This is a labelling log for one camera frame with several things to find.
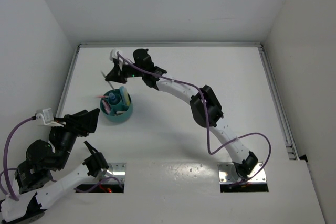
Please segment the blue glue stick tube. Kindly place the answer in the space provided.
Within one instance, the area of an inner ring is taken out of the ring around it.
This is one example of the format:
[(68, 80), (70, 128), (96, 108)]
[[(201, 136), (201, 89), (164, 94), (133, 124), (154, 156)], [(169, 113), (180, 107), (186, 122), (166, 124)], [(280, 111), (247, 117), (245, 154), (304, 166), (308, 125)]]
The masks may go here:
[(111, 105), (111, 106), (115, 106), (115, 105), (118, 105), (121, 101), (121, 98), (118, 94), (115, 94), (113, 92), (109, 93), (109, 96), (108, 96), (108, 103)]

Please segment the teal round organizer container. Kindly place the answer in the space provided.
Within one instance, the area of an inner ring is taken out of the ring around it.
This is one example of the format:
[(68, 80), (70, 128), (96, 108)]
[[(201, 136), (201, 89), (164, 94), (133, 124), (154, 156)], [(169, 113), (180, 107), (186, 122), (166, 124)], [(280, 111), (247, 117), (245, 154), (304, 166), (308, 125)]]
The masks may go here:
[(133, 103), (126, 87), (110, 90), (100, 97), (100, 109), (112, 123), (123, 123), (133, 112)]

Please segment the yellow highlighter marker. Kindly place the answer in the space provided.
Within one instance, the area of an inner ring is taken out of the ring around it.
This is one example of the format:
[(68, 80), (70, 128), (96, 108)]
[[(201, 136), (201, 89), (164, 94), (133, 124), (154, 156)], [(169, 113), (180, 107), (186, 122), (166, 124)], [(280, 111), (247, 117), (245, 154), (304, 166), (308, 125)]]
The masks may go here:
[(124, 95), (125, 105), (130, 106), (131, 105), (131, 100), (130, 100), (130, 97), (129, 97), (129, 94), (128, 94), (127, 90), (123, 91), (123, 95)]

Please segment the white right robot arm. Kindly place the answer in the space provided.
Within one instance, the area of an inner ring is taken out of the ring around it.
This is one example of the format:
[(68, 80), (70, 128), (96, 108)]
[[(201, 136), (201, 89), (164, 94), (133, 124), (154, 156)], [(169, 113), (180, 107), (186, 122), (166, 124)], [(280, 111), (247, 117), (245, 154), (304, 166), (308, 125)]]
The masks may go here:
[(207, 135), (214, 134), (230, 155), (237, 175), (241, 180), (248, 176), (258, 163), (256, 155), (250, 151), (240, 138), (230, 129), (224, 119), (222, 106), (212, 88), (177, 80), (166, 70), (156, 66), (147, 49), (137, 49), (133, 52), (133, 61), (122, 56), (121, 51), (113, 49), (110, 60), (114, 66), (106, 75), (107, 82), (125, 84), (129, 78), (140, 77), (150, 88), (171, 94), (186, 102), (191, 107), (194, 121), (206, 129)]

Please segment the light blue highlighter marker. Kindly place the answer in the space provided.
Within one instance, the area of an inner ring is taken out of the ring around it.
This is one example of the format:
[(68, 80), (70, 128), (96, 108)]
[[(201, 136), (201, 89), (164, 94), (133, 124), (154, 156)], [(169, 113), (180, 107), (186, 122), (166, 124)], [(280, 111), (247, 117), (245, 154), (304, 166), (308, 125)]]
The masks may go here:
[(119, 88), (119, 90), (120, 90), (120, 93), (121, 93), (123, 96), (127, 96), (127, 95), (128, 95), (128, 92), (127, 92), (126, 87), (121, 86), (121, 87)]

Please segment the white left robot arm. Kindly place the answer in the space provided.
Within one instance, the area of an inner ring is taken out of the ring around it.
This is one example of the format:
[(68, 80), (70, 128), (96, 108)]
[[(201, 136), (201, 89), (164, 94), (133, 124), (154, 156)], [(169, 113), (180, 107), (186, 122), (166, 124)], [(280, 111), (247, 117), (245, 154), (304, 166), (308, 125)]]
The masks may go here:
[[(88, 142), (90, 152), (75, 170), (53, 181), (52, 172), (65, 168), (77, 138), (87, 137), (96, 131), (100, 109), (82, 110), (62, 118), (55, 118), (50, 108), (38, 110), (34, 116), (15, 126), (4, 148), (3, 173), (8, 194), (1, 201), (2, 223), (32, 223), (40, 219), (58, 199), (74, 191), (89, 178), (100, 179), (109, 165), (104, 155)], [(38, 121), (50, 127), (49, 140), (36, 140), (26, 150), (25, 160), (15, 169), (14, 177), (8, 174), (8, 149), (20, 125)]]

